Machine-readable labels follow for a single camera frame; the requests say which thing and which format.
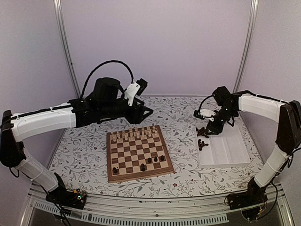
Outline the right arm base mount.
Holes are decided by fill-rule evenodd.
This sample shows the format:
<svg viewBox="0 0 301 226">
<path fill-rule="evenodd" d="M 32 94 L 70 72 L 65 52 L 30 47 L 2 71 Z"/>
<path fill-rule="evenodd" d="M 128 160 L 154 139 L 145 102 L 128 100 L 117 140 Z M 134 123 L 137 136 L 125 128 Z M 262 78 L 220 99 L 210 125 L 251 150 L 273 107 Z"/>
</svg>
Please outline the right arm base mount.
<svg viewBox="0 0 301 226">
<path fill-rule="evenodd" d="M 247 184 L 246 192 L 231 193 L 226 196 L 224 202 L 230 207 L 230 210 L 257 205 L 254 208 L 244 210 L 242 215 L 245 219 L 250 221 L 258 220 L 268 200 L 265 191 L 266 187 L 259 187 L 254 178 L 252 178 Z"/>
</svg>

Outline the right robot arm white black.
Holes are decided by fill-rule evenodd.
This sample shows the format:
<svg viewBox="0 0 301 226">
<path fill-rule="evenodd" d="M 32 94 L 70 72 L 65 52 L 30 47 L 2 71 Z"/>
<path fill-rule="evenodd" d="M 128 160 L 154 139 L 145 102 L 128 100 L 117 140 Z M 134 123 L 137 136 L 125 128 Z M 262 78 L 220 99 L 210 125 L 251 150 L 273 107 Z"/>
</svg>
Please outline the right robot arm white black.
<svg viewBox="0 0 301 226">
<path fill-rule="evenodd" d="M 211 96 L 220 109 L 206 115 L 209 119 L 207 135 L 221 134 L 224 125 L 242 113 L 256 146 L 271 148 L 261 152 L 265 163 L 243 195 L 245 204 L 254 205 L 301 144 L 301 104 L 297 100 L 275 99 L 249 90 L 230 93 L 225 86 L 218 87 Z"/>
</svg>

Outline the dark king piece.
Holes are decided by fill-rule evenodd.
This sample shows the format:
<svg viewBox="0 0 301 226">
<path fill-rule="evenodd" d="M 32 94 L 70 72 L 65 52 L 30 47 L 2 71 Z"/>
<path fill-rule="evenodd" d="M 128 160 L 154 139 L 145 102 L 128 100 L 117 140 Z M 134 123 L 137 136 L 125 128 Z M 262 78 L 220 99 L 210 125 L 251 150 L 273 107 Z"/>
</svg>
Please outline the dark king piece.
<svg viewBox="0 0 301 226">
<path fill-rule="evenodd" d="M 146 170 L 145 165 L 141 164 L 141 171 L 145 171 L 145 170 Z"/>
</svg>

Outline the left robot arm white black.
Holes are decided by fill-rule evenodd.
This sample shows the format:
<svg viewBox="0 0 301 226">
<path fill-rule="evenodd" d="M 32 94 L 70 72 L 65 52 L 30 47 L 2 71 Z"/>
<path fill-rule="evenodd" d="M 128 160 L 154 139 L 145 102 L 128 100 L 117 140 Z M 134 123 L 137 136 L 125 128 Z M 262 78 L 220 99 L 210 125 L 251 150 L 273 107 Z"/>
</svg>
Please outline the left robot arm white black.
<svg viewBox="0 0 301 226">
<path fill-rule="evenodd" d="M 118 118 L 139 124 L 153 112 L 137 98 L 147 85 L 147 81 L 139 79 L 122 89 L 117 79 L 100 78 L 87 97 L 27 113 L 13 114 L 6 110 L 0 126 L 0 162 L 40 184 L 59 204 L 66 204 L 70 194 L 60 176 L 31 156 L 24 141 L 57 130 L 81 128 Z"/>
</svg>

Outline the wooden chess board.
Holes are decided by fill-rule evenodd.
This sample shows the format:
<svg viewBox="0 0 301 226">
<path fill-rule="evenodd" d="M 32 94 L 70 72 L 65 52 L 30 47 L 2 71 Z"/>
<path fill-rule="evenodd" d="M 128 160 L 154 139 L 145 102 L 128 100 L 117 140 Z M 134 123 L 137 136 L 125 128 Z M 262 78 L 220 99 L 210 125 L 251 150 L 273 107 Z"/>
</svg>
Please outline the wooden chess board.
<svg viewBox="0 0 301 226">
<path fill-rule="evenodd" d="M 160 140 L 151 138 L 113 142 L 108 137 L 108 133 L 106 134 L 108 182 L 121 183 L 174 173 L 161 128 L 159 125 L 156 127 L 159 130 Z M 152 159 L 152 163 L 148 163 L 148 158 Z M 141 164 L 145 165 L 145 171 L 141 171 Z M 114 167 L 119 171 L 117 175 L 112 172 Z"/>
</svg>

